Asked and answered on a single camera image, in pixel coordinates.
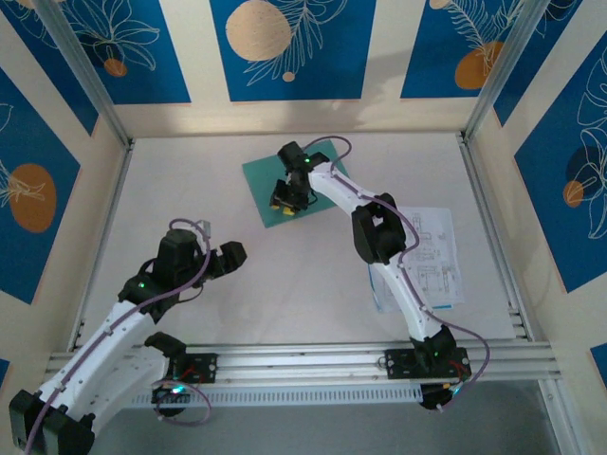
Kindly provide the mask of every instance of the beige wall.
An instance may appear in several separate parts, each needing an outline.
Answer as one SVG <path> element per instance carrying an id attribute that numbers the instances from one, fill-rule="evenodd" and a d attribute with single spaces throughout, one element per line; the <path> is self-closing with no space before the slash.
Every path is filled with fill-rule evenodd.
<path id="1" fill-rule="evenodd" d="M 606 29 L 604 0 L 584 0 L 504 128 L 491 113 L 476 140 L 530 304 L 552 342 L 593 453 L 607 447 L 607 390 L 591 347 L 604 343 L 607 275 L 566 294 L 514 154 Z"/>
<path id="2" fill-rule="evenodd" d="M 0 67 L 81 164 L 36 300 L 0 292 L 0 357 L 10 361 L 0 391 L 0 453 L 11 453 L 9 401 L 35 391 L 53 351 L 63 351 L 122 162 L 121 147 L 100 121 L 89 137 L 25 45 L 0 14 Z"/>
<path id="3" fill-rule="evenodd" d="M 476 98 L 400 99 L 426 1 L 377 0 L 360 100 L 231 103 L 210 2 L 160 0 L 192 104 L 117 110 L 134 137 L 461 129 Z"/>

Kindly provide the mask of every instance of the green mat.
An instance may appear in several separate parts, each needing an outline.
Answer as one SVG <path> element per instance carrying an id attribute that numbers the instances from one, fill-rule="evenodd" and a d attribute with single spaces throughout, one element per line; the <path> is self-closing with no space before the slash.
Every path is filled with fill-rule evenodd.
<path id="1" fill-rule="evenodd" d="M 330 140 L 314 144 L 305 152 L 308 155 L 321 152 L 331 161 L 338 157 L 338 153 Z M 347 175 L 347 172 L 341 163 L 338 163 L 337 167 Z M 285 166 L 283 166 L 283 163 L 281 163 L 281 160 L 277 155 L 245 163 L 243 164 L 243 171 L 245 172 L 245 178 L 247 179 L 248 187 L 255 200 L 255 205 L 257 205 L 259 215 L 262 217 L 262 221 L 266 228 L 271 228 L 272 226 L 280 225 L 287 221 L 297 220 L 306 215 L 335 207 L 335 204 L 328 198 L 317 193 L 319 201 L 310 206 L 308 210 L 300 211 L 296 215 L 283 215 L 282 210 L 273 210 L 269 206 L 269 197 L 274 191 L 276 180 L 279 178 L 285 180 Z"/>

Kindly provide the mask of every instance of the white table surface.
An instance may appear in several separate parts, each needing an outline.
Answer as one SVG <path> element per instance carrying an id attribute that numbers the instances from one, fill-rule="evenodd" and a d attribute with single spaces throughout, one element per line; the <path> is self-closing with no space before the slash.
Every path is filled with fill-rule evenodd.
<path id="1" fill-rule="evenodd" d="M 236 272 L 174 307 L 158 329 L 186 343 L 324 343 L 408 339 L 405 319 L 380 314 L 348 216 L 338 208 L 264 228 L 241 165 L 316 135 L 141 139 L 101 268 L 84 310 L 86 342 L 124 282 L 156 256 L 176 217 L 212 222 L 212 247 L 242 242 Z M 507 296 L 493 263 L 455 134 L 350 134 L 350 176 L 401 206 L 451 209 L 465 303 L 440 317 L 489 338 L 513 338 Z M 338 151 L 343 145 L 336 142 Z M 183 297 L 191 295 L 189 291 Z M 458 338 L 469 338 L 454 333 Z"/>

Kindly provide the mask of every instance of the paper sheet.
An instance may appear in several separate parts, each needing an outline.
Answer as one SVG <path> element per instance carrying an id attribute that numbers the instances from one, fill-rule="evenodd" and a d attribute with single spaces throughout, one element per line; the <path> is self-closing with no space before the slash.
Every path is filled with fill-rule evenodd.
<path id="1" fill-rule="evenodd" d="M 446 309 L 461 303 L 464 299 L 451 211 L 398 209 L 411 220 L 419 234 L 420 245 L 405 256 L 405 264 L 412 278 L 421 284 L 430 305 L 435 309 Z M 405 232 L 409 244 L 412 235 L 406 227 Z M 400 311 L 392 291 L 373 267 L 369 267 L 369 276 L 377 310 L 380 313 Z"/>

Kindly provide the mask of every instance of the gray floor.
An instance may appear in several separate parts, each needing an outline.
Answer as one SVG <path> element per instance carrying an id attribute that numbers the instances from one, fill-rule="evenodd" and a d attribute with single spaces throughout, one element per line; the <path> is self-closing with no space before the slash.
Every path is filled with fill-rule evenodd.
<path id="1" fill-rule="evenodd" d="M 192 409 L 180 418 L 195 418 Z M 92 455 L 556 454 L 536 383 L 475 386 L 443 415 L 418 405 L 214 409 L 202 428 L 124 410 Z"/>

